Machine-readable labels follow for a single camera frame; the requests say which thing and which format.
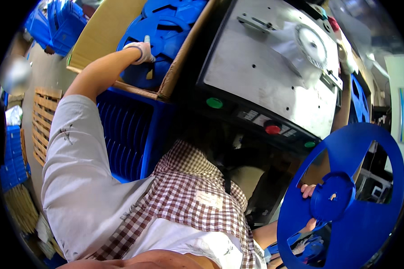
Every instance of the worker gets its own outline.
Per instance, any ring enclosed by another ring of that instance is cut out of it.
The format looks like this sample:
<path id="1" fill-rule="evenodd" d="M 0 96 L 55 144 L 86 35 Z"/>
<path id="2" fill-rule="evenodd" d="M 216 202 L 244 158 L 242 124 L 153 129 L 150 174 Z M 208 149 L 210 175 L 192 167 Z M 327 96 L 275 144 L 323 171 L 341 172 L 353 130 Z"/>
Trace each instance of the worker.
<path id="1" fill-rule="evenodd" d="M 277 222 L 251 231 L 242 191 L 192 144 L 178 140 L 146 179 L 112 177 L 96 97 L 130 64 L 153 61 L 149 43 L 130 43 L 87 65 L 59 102 L 41 199 L 62 269 L 266 268 Z"/>

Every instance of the brown checkered fabric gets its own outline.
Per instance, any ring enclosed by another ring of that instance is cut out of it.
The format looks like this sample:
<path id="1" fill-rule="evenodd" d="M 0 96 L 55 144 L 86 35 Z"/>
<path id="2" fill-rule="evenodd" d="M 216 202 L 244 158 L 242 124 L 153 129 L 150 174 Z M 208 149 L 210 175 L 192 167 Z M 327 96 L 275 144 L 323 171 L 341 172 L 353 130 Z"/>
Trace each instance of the brown checkered fabric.
<path id="1" fill-rule="evenodd" d="M 241 243 L 241 268 L 254 268 L 253 235 L 244 217 L 247 199 L 233 182 L 231 195 L 224 191 L 221 172 L 200 150 L 178 140 L 152 175 L 155 179 L 149 191 L 132 206 L 128 217 L 92 258 L 121 259 L 155 216 L 199 231 L 232 234 Z M 221 198 L 223 207 L 200 203 L 196 200 L 197 191 Z"/>

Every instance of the apron label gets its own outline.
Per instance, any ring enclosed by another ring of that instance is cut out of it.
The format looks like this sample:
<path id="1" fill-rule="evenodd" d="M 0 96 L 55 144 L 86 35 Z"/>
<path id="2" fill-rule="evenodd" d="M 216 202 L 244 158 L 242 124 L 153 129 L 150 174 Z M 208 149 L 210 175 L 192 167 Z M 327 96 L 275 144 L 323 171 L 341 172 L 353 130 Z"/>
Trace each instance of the apron label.
<path id="1" fill-rule="evenodd" d="M 209 194 L 204 191 L 196 191 L 196 200 L 204 205 L 221 209 L 223 207 L 223 199 L 216 195 Z"/>

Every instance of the green button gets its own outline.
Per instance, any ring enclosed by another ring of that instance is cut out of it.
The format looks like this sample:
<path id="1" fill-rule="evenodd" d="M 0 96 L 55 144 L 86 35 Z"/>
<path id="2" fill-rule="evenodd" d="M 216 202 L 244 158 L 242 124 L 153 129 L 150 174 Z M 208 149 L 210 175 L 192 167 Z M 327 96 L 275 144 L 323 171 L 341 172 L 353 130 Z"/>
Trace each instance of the green button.
<path id="1" fill-rule="evenodd" d="M 306 148 L 312 148 L 312 147 L 314 147 L 315 145 L 316 145 L 316 143 L 314 143 L 313 141 L 309 141 L 309 142 L 307 142 L 307 143 L 304 144 L 304 146 L 305 146 Z"/>
<path id="2" fill-rule="evenodd" d="M 206 100 L 206 104 L 212 108 L 222 108 L 223 107 L 223 102 L 220 99 L 214 98 L 214 97 L 208 98 Z"/>

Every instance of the white glove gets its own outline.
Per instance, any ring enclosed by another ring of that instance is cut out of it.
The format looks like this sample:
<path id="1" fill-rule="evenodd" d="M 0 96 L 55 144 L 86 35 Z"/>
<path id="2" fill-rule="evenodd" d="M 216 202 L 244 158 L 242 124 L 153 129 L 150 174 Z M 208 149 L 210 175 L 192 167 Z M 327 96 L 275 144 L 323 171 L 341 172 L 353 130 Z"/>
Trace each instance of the white glove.
<path id="1" fill-rule="evenodd" d="M 298 255 L 301 254 L 302 252 L 304 252 L 305 247 L 310 243 L 308 242 L 308 239 L 304 239 L 301 242 L 299 242 L 296 247 L 292 250 L 293 255 Z"/>
<path id="2" fill-rule="evenodd" d="M 140 65 L 143 62 L 155 62 L 156 58 L 151 54 L 151 45 L 149 36 L 145 36 L 144 42 L 132 42 L 123 47 L 123 50 L 128 48 L 138 48 L 141 51 L 141 57 L 133 62 L 133 65 Z"/>

